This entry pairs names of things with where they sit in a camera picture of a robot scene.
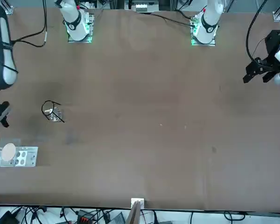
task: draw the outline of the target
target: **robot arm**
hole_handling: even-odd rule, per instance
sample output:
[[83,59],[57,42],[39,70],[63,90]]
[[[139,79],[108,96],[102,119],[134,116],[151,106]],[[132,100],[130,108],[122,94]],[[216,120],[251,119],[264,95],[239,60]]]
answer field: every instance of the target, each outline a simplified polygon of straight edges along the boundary
[[77,9],[74,0],[55,0],[55,5],[60,8],[66,29],[74,41],[83,40],[90,32],[89,15],[82,9]]
[[194,36],[200,43],[207,44],[213,40],[223,10],[221,0],[208,0],[205,11],[198,14],[200,22]]
[[16,81],[17,73],[7,15],[0,3],[0,89],[4,90],[12,86]]
[[247,67],[244,83],[248,83],[256,75],[264,74],[263,82],[267,83],[272,78],[276,84],[280,84],[280,30],[272,30],[265,38],[268,56],[261,60],[255,58]]

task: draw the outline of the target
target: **black cable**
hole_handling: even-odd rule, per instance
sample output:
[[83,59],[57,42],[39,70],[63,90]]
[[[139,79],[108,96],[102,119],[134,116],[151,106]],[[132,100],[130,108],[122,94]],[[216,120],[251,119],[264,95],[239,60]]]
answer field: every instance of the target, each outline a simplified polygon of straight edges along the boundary
[[96,209],[96,211],[97,211],[97,220],[98,220],[100,211],[98,211],[98,209]]
[[22,206],[16,207],[15,209],[13,209],[10,213],[13,213],[15,210],[22,208]]
[[[110,211],[107,211],[106,214],[107,214],[107,213],[110,213],[110,212],[112,212],[112,211],[114,211],[114,210],[115,210],[115,209],[111,209]],[[103,217],[104,217],[104,216],[100,217],[97,221],[95,221],[95,222],[92,223],[92,224],[96,224],[96,223],[98,224],[99,220],[101,220]]]
[[23,40],[17,41],[17,43],[19,43],[19,42],[22,42],[22,43],[26,43],[26,44],[32,45],[32,46],[34,46],[34,47],[36,47],[36,48],[41,48],[41,47],[45,46],[45,44],[46,44],[46,42],[43,42],[43,44],[42,44],[42,45],[36,45],[36,44],[30,43],[30,42],[28,42],[28,41],[23,41]]
[[230,213],[229,211],[224,211],[224,217],[225,217],[228,221],[230,221],[231,224],[232,224],[233,221],[243,221],[243,220],[246,218],[246,215],[243,214],[243,217],[242,217],[242,218],[234,219],[234,218],[232,218],[232,215],[231,215],[231,213]]
[[83,218],[83,217],[85,217],[85,216],[87,216],[88,214],[93,213],[93,212],[96,212],[96,211],[94,210],[94,211],[87,212],[87,213],[85,213],[84,215],[82,215],[82,216],[80,217],[80,219]]
[[264,39],[265,39],[265,37],[262,38],[262,39],[258,42],[258,44],[256,45],[255,50],[253,51],[252,57],[254,56],[254,53],[256,52],[256,49],[257,49],[258,45],[259,45]]
[[194,25],[190,25],[190,24],[188,24],[188,23],[184,23],[184,22],[179,22],[179,21],[176,21],[176,20],[172,20],[172,19],[170,19],[170,18],[167,18],[167,17],[164,17],[164,16],[162,16],[162,15],[157,15],[157,14],[147,14],[147,15],[154,15],[154,16],[158,16],[158,17],[161,17],[161,18],[163,18],[163,19],[165,19],[165,20],[169,20],[169,21],[172,21],[172,22],[176,22],[176,23],[179,23],[179,24],[182,24],[182,25],[185,25],[185,26],[189,26],[189,27],[195,27]]
[[189,16],[186,16],[181,10],[177,10],[177,12],[179,12],[183,17],[185,17],[186,19],[188,19],[188,20],[190,20],[191,19],[191,17],[189,17]]
[[207,5],[205,7],[203,7],[200,12],[202,12],[206,7],[207,7]]
[[179,8],[179,10],[181,10],[188,2],[188,6],[192,3],[193,0],[186,0],[185,3]]
[[193,214],[194,214],[194,212],[191,213],[191,218],[190,218],[190,223],[189,223],[189,224],[192,224],[192,217],[193,217]]
[[23,219],[22,219],[22,221],[21,221],[21,224],[23,223],[24,220],[25,220],[25,223],[28,224],[28,223],[27,223],[26,216],[27,216],[27,214],[28,214],[30,211],[29,211],[29,212],[27,212],[27,211],[28,211],[28,207],[25,209],[25,214],[24,214],[24,217],[23,217]]
[[154,210],[153,210],[153,213],[154,213],[154,224],[159,224],[157,213],[155,213]]
[[34,33],[34,34],[29,34],[29,35],[23,36],[23,37],[21,37],[21,38],[19,38],[19,39],[16,39],[16,40],[12,41],[13,45],[15,45],[15,43],[20,42],[21,40],[26,39],[26,38],[28,38],[28,37],[32,37],[32,36],[39,35],[39,34],[41,34],[44,30],[46,30],[46,33],[47,33],[47,31],[48,31],[48,26],[47,26],[47,2],[46,2],[46,0],[42,0],[42,6],[43,6],[43,14],[44,14],[44,25],[43,25],[42,30],[39,31],[39,32],[36,32],[36,33]]
[[144,213],[143,213],[143,210],[141,210],[141,213],[142,213],[142,215],[143,215],[143,219],[144,219],[145,224],[147,224],[147,223],[146,223],[146,219],[145,219],[145,215],[144,215]]
[[247,32],[247,37],[246,37],[246,50],[247,50],[247,54],[248,54],[249,58],[250,58],[252,61],[254,61],[258,66],[260,66],[260,67],[262,67],[262,68],[270,68],[270,69],[271,69],[271,68],[272,68],[271,66],[262,65],[262,64],[260,64],[258,61],[256,61],[256,60],[252,57],[252,55],[251,55],[251,53],[250,53],[250,51],[249,51],[249,44],[248,44],[248,43],[249,43],[249,35],[250,35],[251,28],[252,28],[252,26],[253,26],[253,24],[254,24],[254,22],[255,22],[257,16],[258,16],[258,14],[259,14],[260,11],[262,10],[263,6],[265,6],[265,4],[266,4],[267,1],[268,1],[268,0],[264,0],[264,1],[263,1],[263,3],[261,4],[261,6],[259,7],[259,9],[257,10],[257,12],[256,12],[256,14],[255,14],[255,16],[254,16],[254,18],[252,19],[252,21],[251,21],[251,23],[250,23],[250,26],[249,26],[248,32]]
[[89,9],[88,7],[86,7],[85,5],[80,3],[80,6],[83,6],[85,9]]
[[38,214],[37,214],[37,211],[40,209],[39,207],[37,208],[37,209],[34,209],[34,208],[32,208],[35,212],[33,213],[32,212],[32,217],[31,217],[31,219],[33,218],[33,215],[35,215],[35,217],[36,217],[36,219],[38,220],[38,222],[40,223],[40,224],[42,224],[42,222],[40,221],[40,219],[39,219],[39,217],[38,217]]

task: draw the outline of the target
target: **table surface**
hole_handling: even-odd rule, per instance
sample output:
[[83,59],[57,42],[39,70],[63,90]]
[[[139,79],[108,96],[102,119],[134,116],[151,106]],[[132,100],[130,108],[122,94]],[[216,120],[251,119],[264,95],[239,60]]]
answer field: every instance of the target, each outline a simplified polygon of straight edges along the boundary
[[[42,13],[17,8],[12,38],[38,31]],[[147,208],[280,212],[280,86],[242,81],[253,16],[224,14],[207,47],[191,46],[186,26],[105,10],[93,43],[69,44],[48,9],[47,44],[15,45],[18,81],[0,93],[13,106],[0,139],[38,146],[37,167],[0,168],[0,203],[129,207],[141,197]],[[272,29],[272,15],[259,15],[251,52]],[[64,124],[42,115],[48,99]]]

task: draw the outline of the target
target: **floor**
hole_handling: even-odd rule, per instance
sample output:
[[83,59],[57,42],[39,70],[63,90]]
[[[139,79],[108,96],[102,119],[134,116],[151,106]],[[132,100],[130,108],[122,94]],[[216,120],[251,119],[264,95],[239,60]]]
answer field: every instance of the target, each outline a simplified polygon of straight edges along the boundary
[[[17,207],[0,207],[0,218],[6,211],[13,211]],[[87,212],[94,211],[95,209],[83,209]],[[46,213],[38,212],[38,216],[40,221],[43,224],[58,224],[65,222],[65,219],[60,218],[60,208],[48,208]],[[17,219],[19,221],[23,220],[25,208],[23,208],[17,215]],[[123,213],[123,217],[127,220],[129,210],[114,210],[110,212],[110,219],[116,217],[119,213]],[[140,217],[139,224],[150,224],[154,221],[154,214],[152,211],[144,210],[143,215]],[[77,220],[77,216],[70,209],[65,209],[66,219],[68,221],[73,221],[73,223]],[[205,213],[194,213],[191,218],[191,212],[176,212],[176,211],[156,211],[156,215],[159,223],[171,221],[172,224],[231,224],[230,221],[226,220],[223,214],[205,214]],[[233,219],[240,219],[242,215],[232,215]],[[27,222],[29,223],[31,220],[31,215],[27,215]],[[105,224],[104,219],[99,221],[99,224]],[[246,216],[243,221],[237,222],[237,224],[280,224],[280,217],[266,217],[266,216]]]

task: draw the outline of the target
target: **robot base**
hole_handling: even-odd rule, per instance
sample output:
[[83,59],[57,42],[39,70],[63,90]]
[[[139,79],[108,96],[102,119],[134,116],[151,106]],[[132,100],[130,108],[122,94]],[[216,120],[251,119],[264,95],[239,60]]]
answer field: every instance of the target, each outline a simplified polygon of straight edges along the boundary
[[204,43],[200,43],[200,42],[194,37],[194,33],[197,31],[197,27],[199,26],[199,22],[200,22],[200,19],[198,18],[197,15],[196,15],[195,17],[192,17],[191,20],[190,20],[190,24],[195,26],[195,28],[193,28],[193,27],[190,28],[191,45],[192,45],[192,46],[196,46],[196,45],[215,46],[215,45],[216,45],[215,37],[216,37],[216,31],[217,31],[218,26],[216,27],[215,35],[214,35],[213,40],[212,40],[211,42],[207,43],[207,44],[204,44]]
[[68,34],[68,43],[91,43],[92,42],[92,36],[93,36],[93,26],[94,26],[94,14],[90,14],[88,12],[85,12],[87,18],[89,19],[86,21],[85,29],[89,30],[89,34],[80,41],[75,41],[71,38],[71,36]]

